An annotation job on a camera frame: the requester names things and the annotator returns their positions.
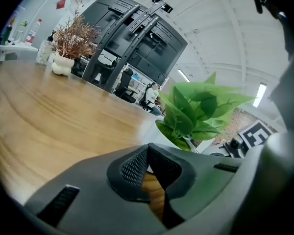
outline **white vase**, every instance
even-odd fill
[[[71,68],[73,65],[74,65],[73,59],[61,57],[57,53],[54,56],[54,60],[51,67],[54,74],[68,76],[71,73]]]
[[[162,134],[162,132],[158,129],[156,123],[160,122],[163,123],[162,120],[157,119],[153,125],[150,127],[150,129],[147,131],[147,134],[144,136],[144,144],[148,144],[148,143],[155,143],[155,144],[164,144],[176,149],[180,149],[178,146],[176,146],[174,143],[172,143],[169,139],[166,138],[165,135]],[[195,147],[193,146],[193,144],[191,143],[190,140],[185,140],[187,142],[187,144],[190,146],[191,151],[195,152]],[[148,172],[152,172],[152,169],[150,168],[150,166],[148,166],[147,169]]]

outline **seated person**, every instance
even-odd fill
[[[162,115],[161,110],[158,108],[158,106],[155,105],[155,100],[157,98],[157,96],[159,95],[158,93],[158,86],[156,83],[152,83],[151,87],[146,91],[146,103],[148,103],[148,101],[150,101],[148,107],[151,108],[151,112],[152,114],[154,114],[155,116],[160,116]]]

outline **wooden table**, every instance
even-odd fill
[[[0,179],[24,203],[74,163],[142,144],[155,119],[73,74],[58,76],[32,61],[0,62]],[[164,198],[156,179],[147,181]]]

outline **ceiling light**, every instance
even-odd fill
[[[184,79],[187,81],[187,82],[189,82],[190,80],[186,77],[186,75],[183,73],[183,71],[181,71],[181,70],[177,70],[181,75],[182,75],[182,77],[184,77]]]
[[[257,93],[257,98],[255,99],[253,106],[258,107],[260,104],[261,99],[263,98],[265,91],[266,91],[267,86],[263,83],[260,83],[258,93]]]

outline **white ceiling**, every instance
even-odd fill
[[[135,0],[151,7],[151,0]],[[260,82],[267,84],[258,110],[270,119],[279,112],[267,100],[288,65],[282,25],[264,9],[258,14],[254,0],[164,0],[173,11],[160,10],[188,42],[170,73],[183,82],[178,69],[191,81],[203,81],[217,72],[217,84],[240,87],[241,92],[257,95]]]

